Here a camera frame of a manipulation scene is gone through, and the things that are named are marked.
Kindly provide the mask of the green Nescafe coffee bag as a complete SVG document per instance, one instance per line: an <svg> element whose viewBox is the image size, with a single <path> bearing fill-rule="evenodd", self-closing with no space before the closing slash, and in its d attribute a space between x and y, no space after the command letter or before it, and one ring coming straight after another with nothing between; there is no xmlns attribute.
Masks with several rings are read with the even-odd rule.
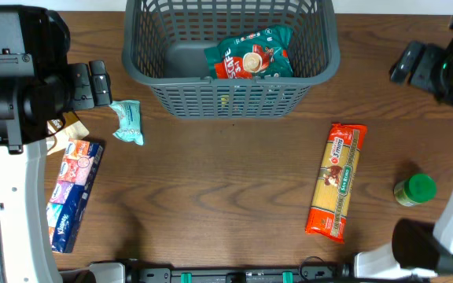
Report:
<svg viewBox="0 0 453 283"><path fill-rule="evenodd" d="M204 51L211 77L252 79L292 77L288 48L291 28L275 25L250 34L229 37Z"/></svg>

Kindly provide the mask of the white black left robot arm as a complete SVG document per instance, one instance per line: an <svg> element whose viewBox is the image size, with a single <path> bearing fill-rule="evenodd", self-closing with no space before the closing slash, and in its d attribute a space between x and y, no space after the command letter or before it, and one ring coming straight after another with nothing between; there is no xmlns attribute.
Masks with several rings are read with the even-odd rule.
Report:
<svg viewBox="0 0 453 283"><path fill-rule="evenodd" d="M61 16L0 6L0 282L121 282L120 263L60 271L44 196L47 124L66 112L110 105L102 61L71 64Z"/></svg>

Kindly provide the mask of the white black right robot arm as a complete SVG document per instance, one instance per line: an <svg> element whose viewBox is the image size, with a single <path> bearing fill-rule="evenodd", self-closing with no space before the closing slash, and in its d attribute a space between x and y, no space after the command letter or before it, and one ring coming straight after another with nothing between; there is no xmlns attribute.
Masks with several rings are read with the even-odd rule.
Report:
<svg viewBox="0 0 453 283"><path fill-rule="evenodd" d="M445 47L410 42L389 75L453 107L453 37ZM399 220L387 244L356 254L337 273L357 282L429 282L439 276L453 276L453 185L434 222Z"/></svg>

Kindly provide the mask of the orange San Remo spaghetti pack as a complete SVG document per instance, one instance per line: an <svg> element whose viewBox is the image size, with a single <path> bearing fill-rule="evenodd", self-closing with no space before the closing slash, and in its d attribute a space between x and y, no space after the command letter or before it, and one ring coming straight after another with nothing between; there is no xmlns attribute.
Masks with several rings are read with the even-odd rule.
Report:
<svg viewBox="0 0 453 283"><path fill-rule="evenodd" d="M332 125L315 183L305 232L344 243L344 229L367 126Z"/></svg>

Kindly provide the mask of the grey plastic mesh basket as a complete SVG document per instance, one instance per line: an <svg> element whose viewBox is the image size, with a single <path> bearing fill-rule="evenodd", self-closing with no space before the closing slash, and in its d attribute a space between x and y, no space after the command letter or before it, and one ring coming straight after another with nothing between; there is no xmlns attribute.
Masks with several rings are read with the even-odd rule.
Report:
<svg viewBox="0 0 453 283"><path fill-rule="evenodd" d="M331 0L129 0L122 62L173 116L290 113L340 64Z"/></svg>

